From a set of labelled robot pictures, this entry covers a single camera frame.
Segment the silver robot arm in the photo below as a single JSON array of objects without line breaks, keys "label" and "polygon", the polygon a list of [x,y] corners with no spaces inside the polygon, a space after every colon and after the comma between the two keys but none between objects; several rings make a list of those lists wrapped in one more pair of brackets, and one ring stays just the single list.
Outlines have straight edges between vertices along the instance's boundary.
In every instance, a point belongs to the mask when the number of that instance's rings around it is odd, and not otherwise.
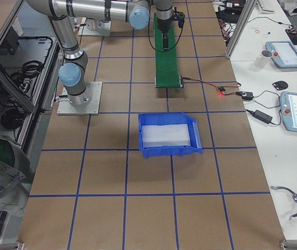
[{"label": "silver robot arm", "polygon": [[156,7],[157,26],[162,33],[163,51],[169,50],[169,30],[173,21],[173,1],[153,0],[151,5]]},{"label": "silver robot arm", "polygon": [[137,30],[149,21],[149,1],[27,1],[37,12],[49,17],[64,53],[64,65],[58,71],[73,106],[87,105],[92,92],[84,81],[88,56],[75,36],[71,17],[100,21],[128,22]]}]

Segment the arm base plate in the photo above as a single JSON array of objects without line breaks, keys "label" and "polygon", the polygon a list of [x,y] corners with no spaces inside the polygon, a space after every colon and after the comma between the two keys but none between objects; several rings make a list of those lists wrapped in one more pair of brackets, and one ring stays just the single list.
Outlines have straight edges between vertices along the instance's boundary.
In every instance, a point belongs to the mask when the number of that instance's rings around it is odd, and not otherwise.
[{"label": "arm base plate", "polygon": [[58,97],[58,115],[98,115],[102,93],[102,82],[86,82],[86,90],[78,96],[69,95],[63,87]]},{"label": "arm base plate", "polygon": [[111,21],[82,18],[79,35],[82,36],[109,36],[111,31]]}]

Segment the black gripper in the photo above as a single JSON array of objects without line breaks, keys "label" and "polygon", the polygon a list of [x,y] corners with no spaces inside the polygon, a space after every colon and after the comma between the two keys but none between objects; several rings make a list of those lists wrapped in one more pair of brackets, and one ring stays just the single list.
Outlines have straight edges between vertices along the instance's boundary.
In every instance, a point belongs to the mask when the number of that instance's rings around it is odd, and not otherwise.
[{"label": "black gripper", "polygon": [[162,32],[162,45],[163,51],[167,52],[169,50],[169,30],[171,29],[173,19],[169,18],[166,20],[162,20],[160,18],[157,19],[158,29]]}]

